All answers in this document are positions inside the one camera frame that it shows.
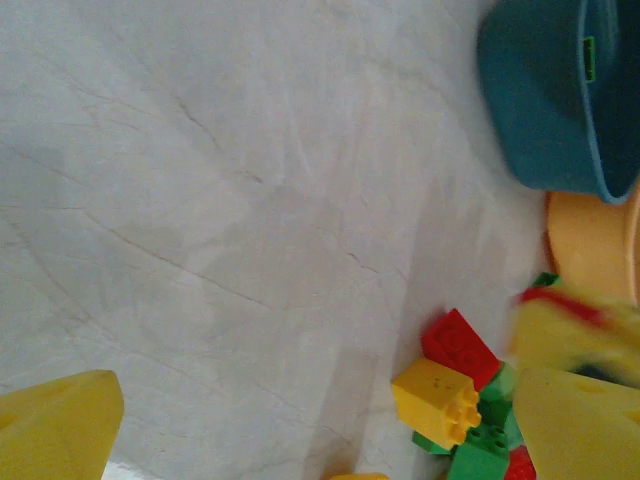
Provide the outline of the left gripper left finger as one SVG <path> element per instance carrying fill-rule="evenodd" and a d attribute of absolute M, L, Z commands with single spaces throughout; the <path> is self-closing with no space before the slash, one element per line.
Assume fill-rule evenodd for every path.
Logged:
<path fill-rule="evenodd" d="M 92 370 L 1 396 L 3 479 L 100 479 L 124 414 L 117 376 Z"/>

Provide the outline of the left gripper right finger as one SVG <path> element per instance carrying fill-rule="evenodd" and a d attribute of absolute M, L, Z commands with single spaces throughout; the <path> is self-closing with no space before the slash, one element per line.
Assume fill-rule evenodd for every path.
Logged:
<path fill-rule="evenodd" d="M 637 479 L 639 391 L 547 368 L 527 369 L 514 410 L 540 479 Z"/>

